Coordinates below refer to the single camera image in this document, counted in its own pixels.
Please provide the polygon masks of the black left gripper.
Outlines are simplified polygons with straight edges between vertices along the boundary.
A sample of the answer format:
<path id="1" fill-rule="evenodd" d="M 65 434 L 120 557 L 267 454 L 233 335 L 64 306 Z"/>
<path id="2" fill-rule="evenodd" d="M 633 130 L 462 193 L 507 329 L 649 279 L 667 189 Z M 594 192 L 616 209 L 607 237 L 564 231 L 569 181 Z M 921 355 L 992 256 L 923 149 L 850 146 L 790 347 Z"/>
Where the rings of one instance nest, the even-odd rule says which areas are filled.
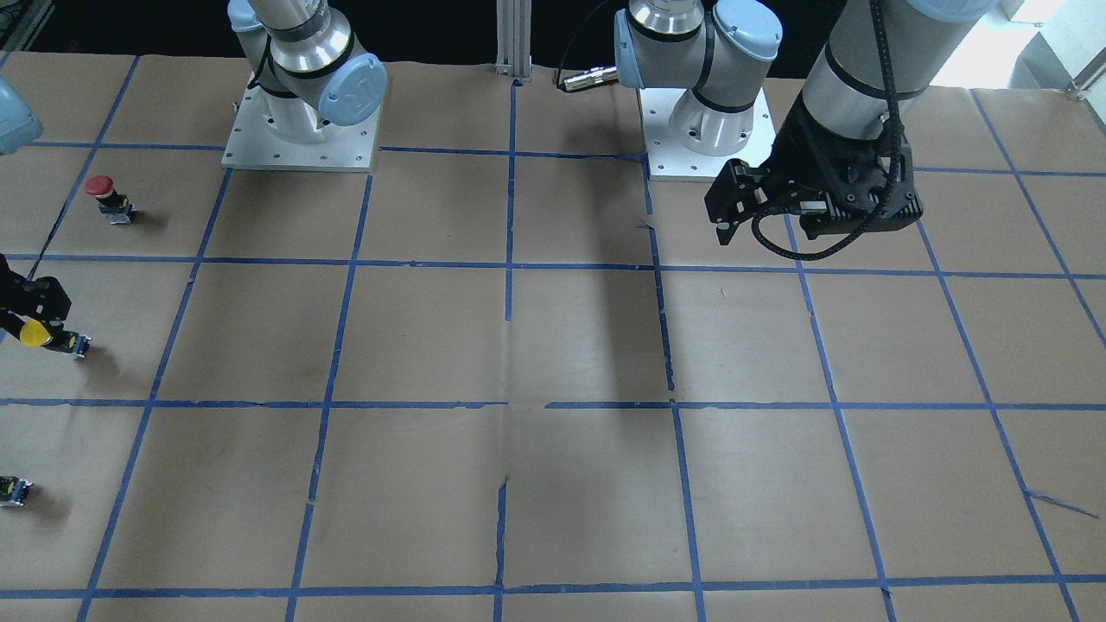
<path id="1" fill-rule="evenodd" d="M 740 225 L 757 216 L 789 212 L 810 240 L 849 235 L 870 212 L 870 232 L 896 232 L 924 217 L 905 136 L 893 145 L 893 125 L 877 123 L 874 139 L 842 137 L 794 104 L 758 167 L 726 162 L 705 194 L 719 245 L 731 243 Z"/>

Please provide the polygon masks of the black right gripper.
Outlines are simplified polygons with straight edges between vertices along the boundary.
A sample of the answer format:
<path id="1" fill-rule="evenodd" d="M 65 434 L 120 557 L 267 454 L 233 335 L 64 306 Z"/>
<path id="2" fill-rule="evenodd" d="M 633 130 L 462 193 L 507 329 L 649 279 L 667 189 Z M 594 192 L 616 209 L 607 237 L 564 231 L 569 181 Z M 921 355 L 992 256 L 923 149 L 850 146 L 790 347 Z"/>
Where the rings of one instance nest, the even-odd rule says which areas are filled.
<path id="1" fill-rule="evenodd" d="M 28 280 L 1 256 L 1 324 L 24 324 L 24 317 L 46 326 L 64 326 L 72 301 L 56 278 Z"/>

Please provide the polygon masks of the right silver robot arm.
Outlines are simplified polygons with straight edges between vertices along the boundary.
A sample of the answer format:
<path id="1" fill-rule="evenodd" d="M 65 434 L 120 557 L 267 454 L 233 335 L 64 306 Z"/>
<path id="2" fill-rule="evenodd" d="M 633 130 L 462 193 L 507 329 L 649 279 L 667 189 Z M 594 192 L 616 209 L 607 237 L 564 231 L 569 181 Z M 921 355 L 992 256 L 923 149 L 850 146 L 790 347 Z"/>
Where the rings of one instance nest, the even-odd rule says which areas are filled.
<path id="1" fill-rule="evenodd" d="M 105 278 L 188 276 L 185 258 L 216 263 L 218 283 L 261 276 L 232 308 L 274 302 L 276 276 L 321 276 L 304 296 L 340 294 L 340 265 L 357 256 L 390 76 L 327 1 L 79 3 L 119 35 L 226 41 L 229 58 L 15 53 L 3 107 L 23 101 L 44 127 L 3 154 L 3 252 L 28 270 L 44 256 L 84 331 L 123 286 Z"/>

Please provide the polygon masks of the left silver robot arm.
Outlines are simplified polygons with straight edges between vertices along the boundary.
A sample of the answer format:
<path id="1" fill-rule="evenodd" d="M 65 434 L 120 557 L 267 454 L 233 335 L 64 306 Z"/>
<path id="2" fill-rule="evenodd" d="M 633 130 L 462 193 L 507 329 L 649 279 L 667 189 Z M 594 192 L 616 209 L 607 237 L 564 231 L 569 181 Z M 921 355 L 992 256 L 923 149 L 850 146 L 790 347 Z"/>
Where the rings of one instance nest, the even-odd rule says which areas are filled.
<path id="1" fill-rule="evenodd" d="M 817 261 L 924 217 L 902 111 L 992 9 L 991 1 L 846 3 L 759 166 L 735 154 L 785 39 L 759 1 L 632 1 L 613 18 L 613 65 L 553 82 L 565 93 L 612 82 L 679 90 L 671 133 L 685 149 L 727 158 L 705 194 L 719 243 L 748 222 L 768 251 Z"/>

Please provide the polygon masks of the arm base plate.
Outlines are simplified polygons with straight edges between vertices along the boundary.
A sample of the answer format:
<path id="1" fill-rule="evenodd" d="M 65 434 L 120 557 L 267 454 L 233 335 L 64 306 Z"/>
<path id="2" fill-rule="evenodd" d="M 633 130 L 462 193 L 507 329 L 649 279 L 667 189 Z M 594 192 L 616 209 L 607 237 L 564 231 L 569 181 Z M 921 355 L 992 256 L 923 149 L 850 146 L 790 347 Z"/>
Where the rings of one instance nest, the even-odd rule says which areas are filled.
<path id="1" fill-rule="evenodd" d="M 758 167 L 778 137 L 761 90 L 752 106 L 721 113 L 689 90 L 639 90 L 641 129 L 649 175 L 657 182 L 713 182 L 730 159 Z"/>
<path id="2" fill-rule="evenodd" d="M 252 172 L 371 174 L 383 106 L 351 126 L 328 123 L 300 99 L 246 89 L 226 139 L 221 166 Z"/>

